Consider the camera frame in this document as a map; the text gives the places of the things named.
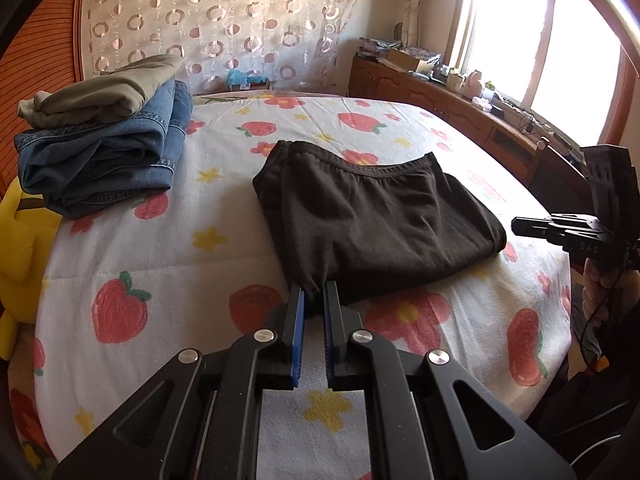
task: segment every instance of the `human hand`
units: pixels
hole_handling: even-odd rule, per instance
[[[609,289],[614,285],[620,269],[613,269],[602,274],[595,262],[590,258],[584,264],[582,290],[582,311],[589,319],[598,305],[604,301]],[[640,272],[637,270],[626,270],[620,275],[616,283],[616,288],[622,289],[622,300],[620,301],[620,317],[626,314],[638,304],[640,300]],[[602,306],[593,318],[594,326],[600,326],[603,321],[609,319],[609,309]]]

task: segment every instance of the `metal screw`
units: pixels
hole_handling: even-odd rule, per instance
[[[431,350],[428,357],[429,361],[435,365],[445,365],[449,362],[449,354],[444,350]]]
[[[268,328],[261,328],[254,334],[254,339],[260,343],[268,343],[272,341],[274,337],[275,334]]]
[[[369,330],[356,330],[351,334],[351,339],[356,343],[369,343],[373,339],[373,334]]]
[[[188,365],[190,363],[194,363],[198,360],[198,351],[193,348],[184,349],[182,352],[178,354],[178,361],[181,363]]]

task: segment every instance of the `window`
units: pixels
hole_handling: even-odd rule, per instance
[[[620,42],[589,1],[472,0],[468,8],[452,64],[479,70],[578,145],[596,144],[616,87]]]

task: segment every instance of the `window frame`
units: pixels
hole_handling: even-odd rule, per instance
[[[536,51],[531,79],[522,101],[513,99],[508,95],[506,95],[506,97],[516,103],[527,115],[533,115],[540,123],[551,125],[554,132],[560,134],[571,145],[579,148],[578,144],[570,136],[531,109],[540,84],[540,79],[542,78],[546,54],[548,53],[551,41],[555,3],[556,0],[546,0],[545,22],[542,33],[540,34],[540,42],[538,43],[538,50]],[[468,60],[473,48],[475,12],[476,0],[456,0],[444,62],[450,66],[459,67],[462,73],[465,73],[468,69]],[[598,144],[618,144],[620,142],[631,107],[635,79],[636,72],[627,54],[621,47],[616,85],[614,87],[607,119],[598,138]]]

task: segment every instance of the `window pane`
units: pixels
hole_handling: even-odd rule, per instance
[[[556,0],[531,108],[581,146],[598,142],[616,86],[620,42],[588,0]]]
[[[478,0],[467,68],[522,101],[545,23],[546,0]]]

